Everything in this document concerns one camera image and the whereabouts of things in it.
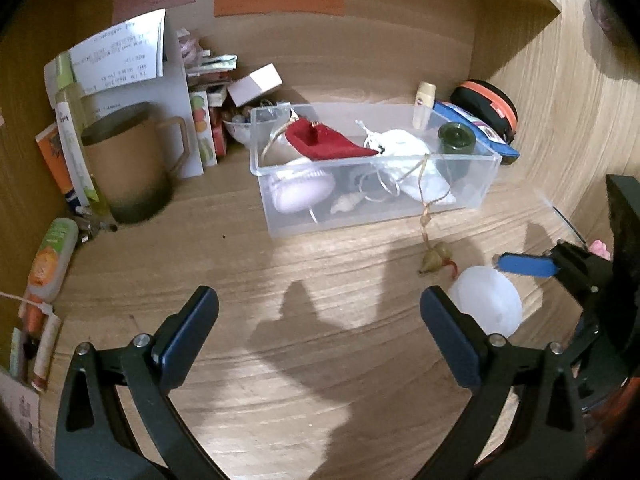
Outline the person's hand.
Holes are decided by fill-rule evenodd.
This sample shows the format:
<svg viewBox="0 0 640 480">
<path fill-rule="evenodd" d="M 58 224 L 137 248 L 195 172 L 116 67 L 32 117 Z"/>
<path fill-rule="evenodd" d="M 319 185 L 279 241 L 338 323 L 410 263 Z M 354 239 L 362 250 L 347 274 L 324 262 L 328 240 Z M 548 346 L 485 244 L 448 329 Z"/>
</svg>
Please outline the person's hand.
<svg viewBox="0 0 640 480">
<path fill-rule="evenodd" d="M 611 261 L 612 256 L 603 240 L 594 240 L 588 247 L 588 250 L 602 259 Z"/>
</svg>

